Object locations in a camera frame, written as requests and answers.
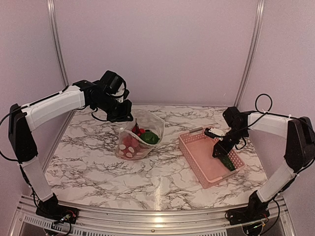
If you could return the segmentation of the dark green cucumber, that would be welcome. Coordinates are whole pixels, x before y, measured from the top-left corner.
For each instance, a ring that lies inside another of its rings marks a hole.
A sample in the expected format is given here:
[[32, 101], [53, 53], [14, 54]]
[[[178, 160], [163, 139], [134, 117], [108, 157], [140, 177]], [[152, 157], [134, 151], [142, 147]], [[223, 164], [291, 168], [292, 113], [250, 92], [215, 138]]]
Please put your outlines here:
[[234, 171], [236, 169], [233, 162], [230, 160], [228, 156], [220, 157], [219, 159], [221, 163], [230, 171]]

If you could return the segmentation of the bunch of red strawberries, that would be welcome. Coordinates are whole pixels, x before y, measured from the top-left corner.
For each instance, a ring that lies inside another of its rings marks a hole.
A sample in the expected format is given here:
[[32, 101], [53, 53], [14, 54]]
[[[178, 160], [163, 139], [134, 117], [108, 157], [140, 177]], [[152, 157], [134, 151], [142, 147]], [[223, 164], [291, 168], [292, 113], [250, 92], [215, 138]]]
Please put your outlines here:
[[132, 128], [132, 133], [134, 133], [135, 135], [137, 135], [138, 137], [140, 137], [143, 133], [145, 133], [145, 129], [140, 128], [137, 121], [135, 122], [134, 127]]

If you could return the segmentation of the pink plastic basket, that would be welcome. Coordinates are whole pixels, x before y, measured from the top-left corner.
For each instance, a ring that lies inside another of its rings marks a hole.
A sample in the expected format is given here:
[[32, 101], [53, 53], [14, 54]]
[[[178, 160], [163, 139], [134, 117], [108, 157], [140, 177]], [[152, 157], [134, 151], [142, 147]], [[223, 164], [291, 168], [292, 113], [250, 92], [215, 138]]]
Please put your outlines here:
[[202, 187], [207, 189], [235, 176], [246, 165], [234, 150], [228, 154], [229, 160], [235, 167], [233, 171], [229, 170], [219, 158], [214, 158], [214, 145], [219, 139], [206, 136], [205, 129], [199, 127], [179, 134], [179, 149]]

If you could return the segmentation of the clear zip top bag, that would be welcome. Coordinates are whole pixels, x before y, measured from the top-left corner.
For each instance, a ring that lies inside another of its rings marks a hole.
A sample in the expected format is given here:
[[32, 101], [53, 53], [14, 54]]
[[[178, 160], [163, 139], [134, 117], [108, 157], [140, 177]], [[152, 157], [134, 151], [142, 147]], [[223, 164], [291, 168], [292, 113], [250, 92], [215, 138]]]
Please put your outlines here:
[[[137, 139], [140, 142], [142, 158], [145, 158], [149, 152], [157, 147], [159, 143], [161, 142], [163, 135], [164, 135], [164, 120], [159, 118], [158, 116], [154, 115], [151, 112], [142, 110], [142, 109], [135, 109], [131, 113], [133, 115], [133, 121], [128, 121], [123, 127], [119, 129], [119, 142], [115, 150], [115, 155], [118, 158], [121, 158], [118, 154], [119, 152], [119, 144], [120, 140], [128, 137], [129, 139], [134, 138]], [[137, 121], [140, 128], [145, 129], [146, 132], [154, 132], [159, 137], [159, 142], [155, 145], [148, 144], [140, 139], [137, 135], [132, 133], [132, 128], [135, 125], [135, 122]]]

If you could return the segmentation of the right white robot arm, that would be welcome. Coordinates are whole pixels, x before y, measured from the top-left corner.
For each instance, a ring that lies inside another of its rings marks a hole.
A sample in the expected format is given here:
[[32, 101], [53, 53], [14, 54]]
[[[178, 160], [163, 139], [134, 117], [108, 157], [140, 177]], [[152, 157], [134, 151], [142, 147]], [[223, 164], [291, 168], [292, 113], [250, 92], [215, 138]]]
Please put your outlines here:
[[[251, 131], [249, 142], [249, 147], [237, 152], [247, 166], [236, 177], [215, 186], [219, 193], [214, 195], [217, 199], [213, 207], [244, 204], [254, 190], [264, 200], [269, 200], [276, 195], [276, 188], [288, 180], [290, 171], [284, 161], [286, 141], [283, 137]], [[315, 167], [301, 173], [283, 195], [291, 213], [314, 213]]]

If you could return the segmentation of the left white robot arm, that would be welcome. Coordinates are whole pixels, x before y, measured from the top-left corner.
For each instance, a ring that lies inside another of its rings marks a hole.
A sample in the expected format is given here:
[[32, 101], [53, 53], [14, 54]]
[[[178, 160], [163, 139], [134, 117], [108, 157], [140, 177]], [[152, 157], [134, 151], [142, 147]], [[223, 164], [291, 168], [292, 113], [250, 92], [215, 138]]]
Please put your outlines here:
[[50, 218], [59, 218], [62, 207], [52, 200], [54, 194], [38, 160], [32, 132], [64, 113], [86, 107], [104, 111], [109, 122], [132, 121], [132, 102], [127, 99], [128, 95], [126, 81], [117, 73], [106, 71], [97, 81], [81, 80], [33, 103], [11, 106], [9, 141], [27, 180], [38, 198], [45, 202], [42, 209]]

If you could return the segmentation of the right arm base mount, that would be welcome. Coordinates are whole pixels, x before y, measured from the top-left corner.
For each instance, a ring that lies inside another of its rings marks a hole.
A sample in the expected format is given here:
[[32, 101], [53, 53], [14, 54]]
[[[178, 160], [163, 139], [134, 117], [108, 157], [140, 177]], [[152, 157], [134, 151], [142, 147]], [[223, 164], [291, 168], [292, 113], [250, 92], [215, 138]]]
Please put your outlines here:
[[237, 225], [248, 223], [255, 220], [269, 217], [268, 202], [262, 202], [254, 191], [249, 196], [248, 205], [245, 207], [229, 209], [225, 213], [225, 218], [229, 221], [230, 225]]

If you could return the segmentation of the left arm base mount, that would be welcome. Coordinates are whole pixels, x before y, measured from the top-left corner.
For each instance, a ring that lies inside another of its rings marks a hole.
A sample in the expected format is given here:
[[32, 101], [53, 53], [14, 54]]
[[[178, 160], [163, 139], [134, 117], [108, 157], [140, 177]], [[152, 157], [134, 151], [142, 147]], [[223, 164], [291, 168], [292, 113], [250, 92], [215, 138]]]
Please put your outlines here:
[[36, 203], [36, 214], [45, 218], [53, 219], [57, 223], [67, 222], [75, 224], [79, 209], [70, 206], [60, 205], [55, 194], [46, 200], [38, 200]]

